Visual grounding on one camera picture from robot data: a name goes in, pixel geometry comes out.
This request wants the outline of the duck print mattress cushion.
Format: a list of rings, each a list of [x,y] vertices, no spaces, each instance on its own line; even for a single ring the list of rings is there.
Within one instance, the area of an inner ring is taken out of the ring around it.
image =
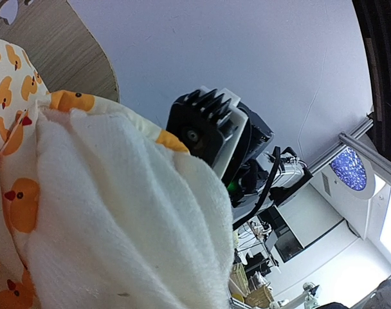
[[[174,135],[0,39],[0,308],[228,308],[232,221]]]

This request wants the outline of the wooden striped pet bed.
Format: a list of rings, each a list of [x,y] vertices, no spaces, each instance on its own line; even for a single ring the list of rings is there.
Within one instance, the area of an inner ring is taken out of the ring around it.
[[[0,1],[0,39],[24,48],[50,91],[119,101],[108,56],[68,1]]]

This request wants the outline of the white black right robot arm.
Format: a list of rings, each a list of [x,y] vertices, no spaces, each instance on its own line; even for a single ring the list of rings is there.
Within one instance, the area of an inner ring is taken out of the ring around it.
[[[275,146],[270,151],[274,132],[247,105],[240,103],[238,108],[248,120],[223,176],[232,203],[233,230],[264,209],[281,206],[313,177],[293,148]]]

